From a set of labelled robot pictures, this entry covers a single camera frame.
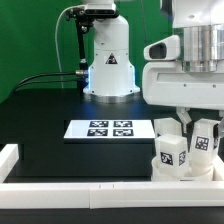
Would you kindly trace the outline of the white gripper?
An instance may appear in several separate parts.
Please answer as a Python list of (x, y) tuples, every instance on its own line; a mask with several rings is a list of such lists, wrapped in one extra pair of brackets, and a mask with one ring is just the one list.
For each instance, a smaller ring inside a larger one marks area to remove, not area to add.
[[(191, 122), (189, 108), (224, 110), (224, 60), (215, 72), (184, 72), (180, 55), (180, 38), (172, 35), (148, 45), (143, 50), (148, 63), (142, 73), (144, 100), (150, 105), (176, 108), (183, 132)], [(224, 138), (224, 111), (214, 126), (214, 136)]]

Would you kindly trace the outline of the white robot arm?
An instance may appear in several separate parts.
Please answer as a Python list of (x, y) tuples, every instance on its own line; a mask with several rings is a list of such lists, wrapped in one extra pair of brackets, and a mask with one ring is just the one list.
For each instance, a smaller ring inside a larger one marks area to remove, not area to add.
[[(94, 19), (94, 61), (86, 93), (99, 100), (121, 97), (134, 87), (129, 65), (127, 21), (116, 15), (114, 0), (83, 0)], [(183, 124), (191, 108), (217, 110), (224, 137), (224, 0), (160, 0), (173, 34), (146, 46), (143, 98), (172, 106)]]

